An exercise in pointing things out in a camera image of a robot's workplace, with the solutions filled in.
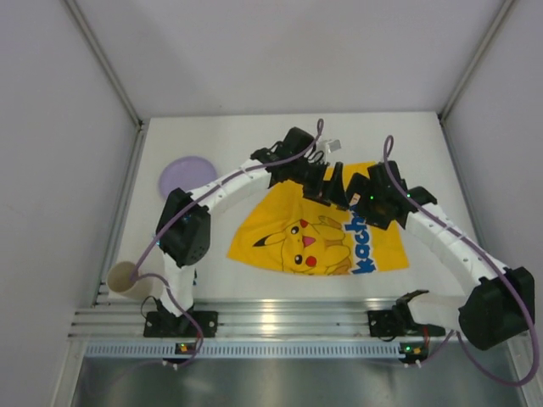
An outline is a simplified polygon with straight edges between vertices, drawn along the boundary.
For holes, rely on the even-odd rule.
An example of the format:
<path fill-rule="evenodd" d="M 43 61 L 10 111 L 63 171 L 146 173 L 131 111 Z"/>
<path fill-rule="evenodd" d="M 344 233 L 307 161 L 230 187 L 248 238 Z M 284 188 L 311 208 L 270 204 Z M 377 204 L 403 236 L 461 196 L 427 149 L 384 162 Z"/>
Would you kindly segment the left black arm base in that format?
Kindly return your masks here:
<path fill-rule="evenodd" d="M 219 313 L 208 310 L 194 310 L 188 314 L 195 320 L 192 323 L 186 316 L 174 316 L 167 311 L 155 297 L 155 310 L 145 315 L 143 336 L 149 338 L 215 337 Z"/>

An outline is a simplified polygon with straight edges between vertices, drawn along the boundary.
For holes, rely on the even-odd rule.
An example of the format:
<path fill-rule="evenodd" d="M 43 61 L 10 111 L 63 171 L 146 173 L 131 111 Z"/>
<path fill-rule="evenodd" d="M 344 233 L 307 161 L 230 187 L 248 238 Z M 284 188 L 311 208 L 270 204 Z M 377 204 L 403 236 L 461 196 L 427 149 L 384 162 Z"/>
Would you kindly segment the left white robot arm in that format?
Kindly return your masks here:
<path fill-rule="evenodd" d="M 154 238 L 165 264 L 159 277 L 163 292 L 153 313 L 155 327 L 174 336 L 199 325 L 192 313 L 193 282 L 197 263 L 210 249 L 212 215 L 284 181 L 301 186 L 303 198 L 348 209 L 343 165 L 337 163 L 327 179 L 329 164 L 316 147 L 318 140 L 293 127 L 282 141 L 254 151 L 228 175 L 188 192 L 177 188 L 169 193 Z"/>

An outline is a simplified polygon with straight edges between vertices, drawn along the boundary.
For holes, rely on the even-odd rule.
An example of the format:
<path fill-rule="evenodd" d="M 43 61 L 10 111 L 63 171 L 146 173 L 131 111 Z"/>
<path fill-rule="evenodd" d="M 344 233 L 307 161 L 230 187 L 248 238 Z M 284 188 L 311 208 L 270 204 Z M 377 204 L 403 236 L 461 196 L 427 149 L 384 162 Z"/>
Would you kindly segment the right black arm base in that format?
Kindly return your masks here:
<path fill-rule="evenodd" d="M 428 290 L 416 290 L 399 297 L 389 309 L 369 310 L 367 318 L 370 336 L 385 342 L 391 342 L 397 337 L 443 337 L 443 327 L 416 323 L 408 309 L 411 300 L 425 293 L 428 293 Z"/>

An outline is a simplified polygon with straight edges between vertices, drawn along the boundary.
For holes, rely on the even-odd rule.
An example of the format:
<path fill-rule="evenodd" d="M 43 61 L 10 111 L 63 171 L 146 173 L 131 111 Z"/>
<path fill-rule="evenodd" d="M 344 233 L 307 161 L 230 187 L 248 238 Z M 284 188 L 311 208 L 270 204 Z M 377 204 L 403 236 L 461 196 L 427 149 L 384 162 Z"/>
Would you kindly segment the purple plastic plate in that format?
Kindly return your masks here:
<path fill-rule="evenodd" d="M 158 187 L 162 198 L 177 188 L 190 191 L 217 178 L 215 166 L 199 156 L 185 156 L 169 163 L 161 172 Z"/>

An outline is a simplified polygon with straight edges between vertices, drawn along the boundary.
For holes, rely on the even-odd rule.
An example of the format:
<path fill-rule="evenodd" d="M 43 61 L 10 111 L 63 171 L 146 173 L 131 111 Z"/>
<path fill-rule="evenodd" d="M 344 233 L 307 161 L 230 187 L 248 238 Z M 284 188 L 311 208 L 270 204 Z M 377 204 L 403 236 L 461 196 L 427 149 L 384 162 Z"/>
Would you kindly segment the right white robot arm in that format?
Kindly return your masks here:
<path fill-rule="evenodd" d="M 455 295 L 418 289 L 399 297 L 393 311 L 405 329 L 440 326 L 488 350 L 534 327 L 531 273 L 505 265 L 469 239 L 427 189 L 407 188 L 394 161 L 369 167 L 367 175 L 355 173 L 346 196 L 369 226 L 387 229 L 397 223 L 416 237 L 462 289 Z"/>

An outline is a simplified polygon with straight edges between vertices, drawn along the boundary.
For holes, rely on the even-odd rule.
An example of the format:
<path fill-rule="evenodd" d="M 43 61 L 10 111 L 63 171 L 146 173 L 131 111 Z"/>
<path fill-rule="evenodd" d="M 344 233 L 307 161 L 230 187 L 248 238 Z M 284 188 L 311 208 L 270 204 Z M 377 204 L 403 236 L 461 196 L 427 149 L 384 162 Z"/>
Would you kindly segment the yellow pikachu cloth placemat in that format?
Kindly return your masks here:
<path fill-rule="evenodd" d="M 276 184 L 237 229 L 227 257 L 305 276 L 362 275 L 409 267 L 399 227 L 369 226 L 353 209 L 325 206 L 292 181 Z"/>

